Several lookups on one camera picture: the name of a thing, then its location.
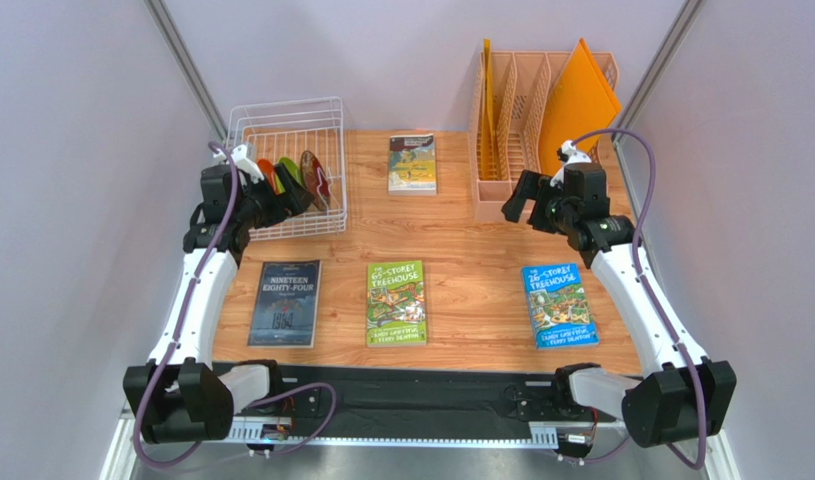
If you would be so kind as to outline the green plate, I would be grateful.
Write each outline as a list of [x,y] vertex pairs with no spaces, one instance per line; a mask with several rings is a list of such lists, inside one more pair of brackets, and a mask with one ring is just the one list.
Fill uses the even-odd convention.
[[294,162],[291,158],[283,156],[280,157],[278,160],[280,165],[283,165],[287,172],[292,176],[292,178],[301,186],[305,186],[305,182],[302,176],[301,168],[298,166],[296,162]]

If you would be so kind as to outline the dark red floral plate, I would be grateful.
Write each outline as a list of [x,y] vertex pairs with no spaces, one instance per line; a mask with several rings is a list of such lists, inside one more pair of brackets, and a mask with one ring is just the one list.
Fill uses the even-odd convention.
[[315,154],[304,150],[300,157],[300,169],[305,188],[313,195],[313,205],[321,212],[330,209],[330,191],[325,172]]

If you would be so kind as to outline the orange plate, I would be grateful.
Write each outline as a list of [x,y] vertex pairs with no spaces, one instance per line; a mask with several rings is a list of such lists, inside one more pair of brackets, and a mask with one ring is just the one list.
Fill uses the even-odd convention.
[[260,158],[257,160],[257,166],[263,176],[268,180],[269,184],[271,185],[272,189],[276,194],[281,194],[284,192],[283,185],[275,172],[275,167],[273,163],[265,158]]

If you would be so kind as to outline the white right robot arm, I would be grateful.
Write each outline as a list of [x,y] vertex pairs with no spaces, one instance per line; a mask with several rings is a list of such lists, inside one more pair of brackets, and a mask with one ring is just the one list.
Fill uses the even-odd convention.
[[569,163],[563,180],[525,170],[504,203],[506,220],[519,221],[527,201],[533,229],[559,234],[603,285],[638,354],[643,378],[610,374],[593,363],[562,367],[556,376],[565,406],[594,408],[624,421],[642,448],[696,441],[698,453],[719,434],[736,374],[713,361],[684,329],[657,282],[632,221],[610,212],[607,176],[593,163]]

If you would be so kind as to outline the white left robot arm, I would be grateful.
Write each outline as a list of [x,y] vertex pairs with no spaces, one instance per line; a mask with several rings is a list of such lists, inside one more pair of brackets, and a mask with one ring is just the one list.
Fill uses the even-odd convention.
[[213,369],[216,327],[253,229],[304,213],[313,196],[283,164],[254,181],[227,163],[204,169],[201,202],[183,237],[177,296],[158,344],[143,365],[130,366],[123,390],[138,440],[149,444],[218,441],[236,414],[266,398],[278,382],[273,361]]

